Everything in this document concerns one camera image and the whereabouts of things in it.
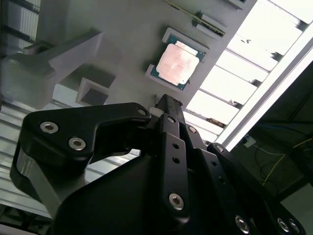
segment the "black metal bracket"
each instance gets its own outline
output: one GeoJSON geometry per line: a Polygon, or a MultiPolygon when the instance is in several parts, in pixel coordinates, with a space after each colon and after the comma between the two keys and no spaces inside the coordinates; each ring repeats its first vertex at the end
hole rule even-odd
{"type": "Polygon", "coordinates": [[[25,118],[11,177],[46,205],[52,235],[305,234],[225,148],[205,147],[179,101],[164,95],[156,108],[160,117],[129,103],[25,118]],[[86,185],[89,163],[132,148],[138,158],[86,185]]]}

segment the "cable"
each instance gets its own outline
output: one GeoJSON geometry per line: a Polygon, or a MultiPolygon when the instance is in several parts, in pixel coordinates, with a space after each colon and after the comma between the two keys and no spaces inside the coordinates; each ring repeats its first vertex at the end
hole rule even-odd
{"type": "Polygon", "coordinates": [[[263,152],[265,152],[265,153],[267,153],[267,154],[270,154],[270,155],[279,155],[279,156],[284,155],[283,153],[271,153],[271,152],[268,152],[268,151],[266,151],[265,149],[263,149],[263,148],[261,148],[261,147],[255,145],[255,144],[253,144],[252,146],[253,146],[253,147],[256,147],[256,148],[259,148],[259,149],[262,150],[263,152]]]}
{"type": "Polygon", "coordinates": [[[302,144],[304,144],[304,143],[306,143],[306,142],[309,142],[309,141],[311,141],[311,140],[312,140],[312,138],[309,138],[308,140],[303,141],[303,142],[301,142],[301,143],[297,144],[297,145],[296,145],[296,146],[294,146],[293,148],[296,148],[296,147],[298,147],[298,146],[300,146],[300,145],[302,145],[302,144]]]}
{"type": "MultiPolygon", "coordinates": [[[[308,139],[308,140],[305,140],[305,141],[302,141],[301,143],[295,145],[293,148],[299,147],[300,145],[302,145],[302,144],[304,144],[304,143],[306,143],[306,142],[309,142],[309,141],[311,141],[311,140],[312,140],[312,138],[310,138],[310,139],[308,139]]],[[[284,155],[275,163],[275,165],[272,167],[272,169],[270,170],[269,174],[267,175],[266,179],[264,180],[264,182],[263,182],[263,184],[262,184],[263,186],[264,186],[264,184],[266,183],[266,181],[268,180],[268,178],[270,177],[270,175],[272,174],[272,172],[275,170],[275,168],[277,167],[277,165],[283,160],[283,158],[284,158],[285,156],[286,156],[286,155],[284,154],[284,155]]]]}
{"type": "Polygon", "coordinates": [[[263,186],[266,183],[266,181],[268,180],[268,178],[270,177],[270,175],[272,174],[272,172],[275,170],[276,166],[284,159],[285,154],[275,163],[275,165],[272,167],[272,169],[270,170],[269,174],[267,175],[267,177],[265,178],[264,182],[263,182],[263,186]]]}
{"type": "Polygon", "coordinates": [[[297,132],[301,135],[307,136],[307,134],[305,134],[304,132],[301,132],[301,131],[298,131],[296,129],[292,129],[292,128],[286,127],[286,126],[268,126],[268,125],[264,125],[264,124],[257,124],[257,125],[265,127],[265,128],[269,128],[269,129],[286,129],[286,130],[294,131],[294,132],[297,132]]]}

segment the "bolt hole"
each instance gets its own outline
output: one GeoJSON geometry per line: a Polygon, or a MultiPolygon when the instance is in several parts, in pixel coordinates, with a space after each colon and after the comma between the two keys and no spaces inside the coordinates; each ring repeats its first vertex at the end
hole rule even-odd
{"type": "Polygon", "coordinates": [[[46,124],[45,129],[47,129],[48,131],[52,131],[54,127],[51,124],[46,124]]]}
{"type": "Polygon", "coordinates": [[[173,147],[175,148],[175,149],[179,149],[179,146],[177,145],[177,144],[173,144],[173,147]]]}
{"type": "Polygon", "coordinates": [[[180,160],[178,158],[173,157],[172,159],[173,159],[173,162],[175,162],[176,164],[180,163],[180,160]]]}
{"type": "Polygon", "coordinates": [[[142,114],[142,115],[146,115],[146,112],[145,112],[144,110],[142,110],[142,109],[138,109],[138,112],[139,112],[140,114],[142,114]]]}
{"type": "Polygon", "coordinates": [[[168,116],[167,119],[168,119],[171,123],[175,123],[175,122],[176,122],[175,119],[172,118],[172,117],[170,117],[170,116],[168,116]]]}
{"type": "Polygon", "coordinates": [[[217,163],[215,161],[211,161],[213,166],[217,166],[217,163]]]}
{"type": "Polygon", "coordinates": [[[173,197],[173,202],[176,204],[176,205],[179,205],[180,204],[180,201],[177,197],[173,197]]]}
{"type": "Polygon", "coordinates": [[[219,181],[224,185],[225,184],[225,180],[220,176],[219,177],[219,181]]]}
{"type": "Polygon", "coordinates": [[[82,143],[80,141],[74,141],[73,144],[75,146],[82,146],[82,143]]]}

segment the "silver screw head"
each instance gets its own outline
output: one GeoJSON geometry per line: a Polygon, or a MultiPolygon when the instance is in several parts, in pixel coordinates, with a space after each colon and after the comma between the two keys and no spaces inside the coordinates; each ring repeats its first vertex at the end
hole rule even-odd
{"type": "Polygon", "coordinates": [[[296,223],[292,219],[289,220],[289,223],[292,226],[292,228],[297,231],[297,233],[300,233],[299,227],[296,225],[296,223]]]}
{"type": "Polygon", "coordinates": [[[46,132],[48,134],[53,134],[53,133],[56,133],[59,130],[59,127],[54,122],[44,121],[43,123],[40,124],[40,129],[43,132],[46,132]]]}
{"type": "Polygon", "coordinates": [[[188,129],[192,132],[192,133],[196,133],[197,130],[193,127],[193,126],[189,126],[188,129]]]}
{"type": "Polygon", "coordinates": [[[86,147],[85,141],[78,137],[70,138],[68,145],[76,151],[82,151],[86,147]]]}
{"type": "Polygon", "coordinates": [[[171,123],[175,123],[174,118],[172,118],[172,117],[168,116],[168,117],[167,117],[167,119],[168,119],[171,123]]]}
{"type": "Polygon", "coordinates": [[[220,147],[219,145],[216,145],[216,148],[221,152],[221,153],[223,153],[224,152],[224,150],[223,150],[223,148],[222,147],[220,147]]]}
{"type": "Polygon", "coordinates": [[[169,196],[169,201],[175,210],[181,211],[184,208],[184,201],[181,196],[176,193],[171,193],[169,196]]]}
{"type": "Polygon", "coordinates": [[[282,228],[282,230],[284,230],[287,233],[289,232],[289,228],[288,228],[287,224],[281,218],[277,219],[277,223],[282,228]]]}
{"type": "Polygon", "coordinates": [[[142,109],[138,109],[138,112],[141,114],[141,115],[146,115],[146,112],[144,111],[144,110],[142,110],[142,109]]]}
{"type": "Polygon", "coordinates": [[[235,217],[235,222],[241,232],[243,232],[244,234],[248,234],[250,232],[249,225],[239,215],[235,217]]]}

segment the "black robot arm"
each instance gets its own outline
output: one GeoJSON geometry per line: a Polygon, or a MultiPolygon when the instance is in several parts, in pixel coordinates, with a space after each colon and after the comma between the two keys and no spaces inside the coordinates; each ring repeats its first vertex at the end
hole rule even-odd
{"type": "Polygon", "coordinates": [[[53,217],[51,235],[304,235],[301,224],[220,144],[208,147],[164,95],[40,111],[23,122],[11,178],[53,217]],[[88,164],[140,149],[89,184],[88,164]]]}

